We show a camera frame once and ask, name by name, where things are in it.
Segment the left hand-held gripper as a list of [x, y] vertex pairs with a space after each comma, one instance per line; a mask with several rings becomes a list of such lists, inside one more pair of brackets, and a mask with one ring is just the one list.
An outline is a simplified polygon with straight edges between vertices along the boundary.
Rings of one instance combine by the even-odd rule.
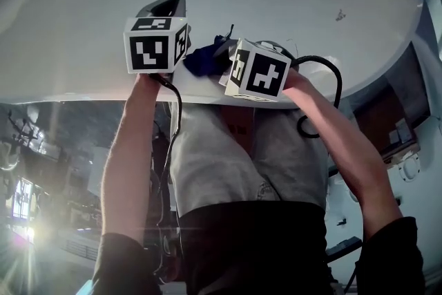
[[172, 73], [186, 56], [190, 27], [186, 0], [157, 0], [126, 21], [124, 50], [129, 73]]

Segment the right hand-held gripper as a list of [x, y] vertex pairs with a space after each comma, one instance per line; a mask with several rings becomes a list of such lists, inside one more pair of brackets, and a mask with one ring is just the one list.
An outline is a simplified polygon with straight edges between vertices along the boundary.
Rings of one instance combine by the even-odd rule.
[[224, 94], [255, 102], [277, 102], [294, 57], [274, 41], [222, 37], [213, 57], [235, 51]]

